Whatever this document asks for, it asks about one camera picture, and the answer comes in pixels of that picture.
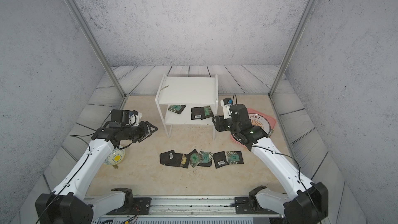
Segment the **black tea bag barcode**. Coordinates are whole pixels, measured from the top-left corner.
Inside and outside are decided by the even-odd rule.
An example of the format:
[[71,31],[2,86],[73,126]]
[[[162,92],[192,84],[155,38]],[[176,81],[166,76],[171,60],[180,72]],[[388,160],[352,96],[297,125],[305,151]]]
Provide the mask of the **black tea bag barcode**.
[[225,151],[214,153],[212,155],[212,160],[214,161],[216,169],[229,165]]

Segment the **jasmine tea bag floral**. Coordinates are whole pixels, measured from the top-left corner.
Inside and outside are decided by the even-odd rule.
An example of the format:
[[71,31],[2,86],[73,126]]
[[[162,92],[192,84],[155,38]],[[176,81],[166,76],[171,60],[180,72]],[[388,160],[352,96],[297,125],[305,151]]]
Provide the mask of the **jasmine tea bag floral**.
[[199,167],[211,167],[212,166],[212,153],[208,151],[200,151],[201,162],[198,164]]

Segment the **floral tea bag green label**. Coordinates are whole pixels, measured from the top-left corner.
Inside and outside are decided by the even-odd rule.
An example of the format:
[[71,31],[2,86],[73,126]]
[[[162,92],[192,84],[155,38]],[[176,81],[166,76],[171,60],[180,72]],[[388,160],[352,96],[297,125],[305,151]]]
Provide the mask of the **floral tea bag green label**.
[[227,151],[226,155],[229,164],[244,164],[241,151]]

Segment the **oolong tea bag yellow label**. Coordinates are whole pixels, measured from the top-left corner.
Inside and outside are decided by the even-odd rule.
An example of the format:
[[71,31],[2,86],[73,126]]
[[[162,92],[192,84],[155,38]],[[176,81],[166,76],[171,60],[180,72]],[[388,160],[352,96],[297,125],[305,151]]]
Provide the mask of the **oolong tea bag yellow label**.
[[190,164],[190,154],[182,154],[180,167],[187,169]]

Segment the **green label tea bag pile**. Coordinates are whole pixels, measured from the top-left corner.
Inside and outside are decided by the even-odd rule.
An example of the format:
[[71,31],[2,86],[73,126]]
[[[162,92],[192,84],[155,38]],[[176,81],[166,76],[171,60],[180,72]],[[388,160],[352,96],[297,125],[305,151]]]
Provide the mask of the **green label tea bag pile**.
[[190,161],[189,164],[194,168],[202,163],[202,155],[196,149],[189,153]]

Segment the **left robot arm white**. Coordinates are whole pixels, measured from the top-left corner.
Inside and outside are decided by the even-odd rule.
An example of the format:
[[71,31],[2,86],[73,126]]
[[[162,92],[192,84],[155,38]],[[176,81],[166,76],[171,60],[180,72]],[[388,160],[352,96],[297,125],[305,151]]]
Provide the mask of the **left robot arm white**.
[[138,111],[111,110],[105,123],[91,137],[88,148],[68,175],[49,194],[35,202],[38,224],[90,224],[109,214],[130,215],[135,219],[140,205],[131,189],[116,188],[111,193],[85,201],[86,193],[106,158],[115,150],[124,150],[121,141],[132,144],[149,138],[158,128],[141,120]]

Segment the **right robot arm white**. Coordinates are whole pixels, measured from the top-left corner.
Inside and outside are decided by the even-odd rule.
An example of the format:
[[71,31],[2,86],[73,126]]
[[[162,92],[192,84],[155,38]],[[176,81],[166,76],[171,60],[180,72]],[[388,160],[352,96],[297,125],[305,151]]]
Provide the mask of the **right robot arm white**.
[[234,104],[230,97],[220,103],[222,116],[212,122],[218,132],[229,131],[237,142],[256,155],[278,179],[284,194],[259,186],[249,193],[249,206],[256,214],[270,210],[280,214],[288,224],[320,224],[329,215],[329,192],[326,186],[314,183],[301,173],[293,158],[282,154],[269,135],[253,125],[243,104]]

